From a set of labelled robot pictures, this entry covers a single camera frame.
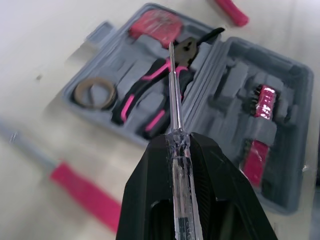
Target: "pink handle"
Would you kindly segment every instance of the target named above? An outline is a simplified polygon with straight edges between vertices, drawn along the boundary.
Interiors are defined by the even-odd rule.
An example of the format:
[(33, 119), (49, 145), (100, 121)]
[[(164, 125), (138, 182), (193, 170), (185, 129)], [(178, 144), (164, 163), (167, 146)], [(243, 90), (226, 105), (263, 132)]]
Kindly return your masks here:
[(215, 1), (229, 15), (235, 25), (242, 27), (249, 22), (249, 18), (236, 7), (232, 0)]
[(52, 172), (50, 178), (89, 213), (117, 232), (121, 212), (121, 205), (117, 201), (74, 172), (65, 162)]

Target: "screwdriver shaft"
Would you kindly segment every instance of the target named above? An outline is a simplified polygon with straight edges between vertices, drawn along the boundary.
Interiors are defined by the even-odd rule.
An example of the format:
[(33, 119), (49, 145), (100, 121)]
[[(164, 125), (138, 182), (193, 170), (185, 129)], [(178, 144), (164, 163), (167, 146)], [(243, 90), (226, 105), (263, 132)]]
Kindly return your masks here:
[(182, 120), (182, 105), (179, 79), (176, 73), (175, 50), (174, 44), (169, 44), (169, 58), (170, 58), (170, 73), (169, 73), (169, 94), (170, 94), (170, 116), (171, 116), (171, 130), (181, 129), (183, 131), (184, 125)]

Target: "gray plastic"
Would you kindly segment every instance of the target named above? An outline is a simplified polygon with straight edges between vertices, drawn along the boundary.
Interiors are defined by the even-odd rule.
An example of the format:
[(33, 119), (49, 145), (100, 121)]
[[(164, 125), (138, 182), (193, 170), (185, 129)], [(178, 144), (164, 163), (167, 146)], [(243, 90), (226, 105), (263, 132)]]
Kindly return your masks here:
[(284, 98), (279, 99), (277, 108), (275, 110), (275, 115), (274, 115), (275, 121), (281, 124), (285, 124), (286, 118), (288, 115), (288, 108), (289, 108), (288, 101)]
[[(250, 138), (271, 146), (257, 196), (269, 210), (291, 214), (298, 209), (301, 192), (313, 73), (299, 62), (235, 37), (229, 38), (217, 54), (219, 59), (212, 63), (216, 70), (203, 79), (185, 127), (214, 139), (236, 166), (245, 159), (244, 146)], [(248, 65), (248, 77), (232, 103), (224, 104), (219, 98), (220, 86), (228, 79), (230, 70), (225, 69), (232, 62)], [(278, 122), (277, 115), (271, 124), (260, 122), (263, 126), (259, 127), (251, 123), (248, 105), (261, 84), (275, 88), (277, 99), (285, 100), (279, 106), (276, 100), (274, 109), (275, 115), (285, 115), (287, 105), (284, 122)]]
[(221, 91), (221, 98), (234, 99), (236, 97), (247, 79), (248, 69), (249, 67), (243, 62), (238, 62), (233, 66)]
[(86, 43), (101, 49), (115, 34), (117, 29), (108, 21), (101, 23), (92, 33), (86, 37)]
[[(107, 47), (104, 43), (102, 49), (94, 59), (65, 86), (63, 99), (73, 111), (84, 116), (88, 120), (113, 129), (124, 137), (130, 138), (134, 142), (146, 146), (148, 140), (144, 139), (140, 133), (147, 121), (156, 113), (165, 97), (167, 97), (168, 84), (164, 81), (157, 82), (141, 97), (135, 108), (132, 110), (124, 125), (117, 125), (111, 121), (112, 109), (108, 111), (89, 110), (80, 107), (74, 102), (73, 91), (78, 83), (86, 78), (101, 77), (113, 82), (117, 89), (118, 102), (122, 100), (131, 86), (140, 79), (150, 68), (157, 58), (167, 58), (169, 52), (162, 48), (161, 44), (146, 35), (140, 36), (137, 40), (129, 37), (128, 29), (144, 12), (151, 9), (163, 9), (177, 14), (185, 26), (177, 39), (179, 42), (187, 37), (200, 38), (210, 32), (212, 28), (192, 20), (179, 13), (173, 12), (156, 4), (147, 4), (139, 10), (120, 30), (113, 33), (108, 39)], [(98, 27), (93, 36), (101, 36)], [(216, 52), (218, 41), (214, 44), (202, 43), (196, 58), (193, 60), (190, 69), (194, 72), (194, 79), (188, 85), (183, 104), (189, 103), (197, 96), (199, 81), (199, 70), (205, 64), (205, 60)]]
[[(124, 125), (111, 121), (112, 109), (89, 110), (77, 105), (73, 91), (86, 78), (105, 78), (116, 86), (118, 104), (155, 59), (168, 57), (168, 50), (155, 39), (142, 35), (134, 40), (128, 35), (130, 26), (151, 9), (166, 10), (180, 17), (184, 28), (178, 42), (187, 37), (200, 38), (211, 30), (165, 7), (146, 4), (121, 29), (100, 37), (107, 39), (98, 41), (103, 42), (100, 51), (63, 89), (63, 100), (72, 111), (143, 146), (149, 141), (140, 131), (168, 96), (165, 81), (157, 82), (144, 93)], [(94, 36), (101, 35), (97, 29)], [(235, 37), (226, 42), (218, 37), (213, 43), (201, 44), (190, 69), (194, 79), (182, 103), (185, 129), (214, 139), (236, 166), (244, 160), (248, 140), (258, 139), (270, 146), (257, 196), (266, 208), (277, 213), (296, 211), (310, 116), (312, 71), (299, 62)], [(274, 88), (280, 100), (275, 104), (273, 122), (255, 119), (248, 110), (255, 88), (262, 84)]]
[(272, 146), (275, 141), (277, 125), (264, 117), (251, 116), (247, 123), (247, 133), (245, 138), (258, 140), (267, 146)]

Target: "pink tool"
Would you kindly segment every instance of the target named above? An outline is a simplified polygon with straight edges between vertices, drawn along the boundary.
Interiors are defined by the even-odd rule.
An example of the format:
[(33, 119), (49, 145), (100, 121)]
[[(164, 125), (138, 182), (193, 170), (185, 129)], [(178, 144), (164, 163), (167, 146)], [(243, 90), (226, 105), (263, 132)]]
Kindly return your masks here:
[(164, 48), (169, 47), (179, 36), (183, 24), (180, 18), (168, 11), (153, 9), (146, 11), (129, 29), (131, 37), (142, 34), (158, 40)]
[(56, 163), (46, 156), (29, 139), (19, 132), (12, 130), (6, 122), (0, 119), (0, 135), (10, 144), (18, 146), (33, 156), (33, 160), (40, 164), (47, 172), (50, 179), (60, 185), (78, 204), (94, 215), (114, 233), (117, 232), (121, 204), (107, 193), (103, 192), (92, 182), (88, 181), (65, 162)]
[(235, 25), (239, 27), (245, 26), (249, 22), (249, 18), (237, 8), (232, 0), (215, 0), (216, 3), (226, 12)]

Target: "pink and black handle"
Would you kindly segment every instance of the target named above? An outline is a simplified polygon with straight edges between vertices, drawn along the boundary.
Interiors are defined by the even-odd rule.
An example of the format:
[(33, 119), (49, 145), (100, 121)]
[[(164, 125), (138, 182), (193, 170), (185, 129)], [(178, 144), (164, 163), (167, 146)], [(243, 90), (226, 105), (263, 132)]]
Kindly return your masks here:
[[(185, 91), (188, 84), (194, 79), (193, 73), (186, 67), (178, 66), (176, 74), (179, 79), (181, 101), (184, 98)], [(165, 133), (170, 126), (170, 99), (169, 95), (165, 100), (163, 107), (152, 117), (151, 121), (143, 127), (142, 135), (146, 139), (153, 139), (154, 137)]]
[(144, 92), (168, 75), (169, 69), (170, 62), (167, 59), (157, 59), (148, 72), (133, 84), (121, 104), (113, 110), (112, 121), (116, 124), (123, 125)]

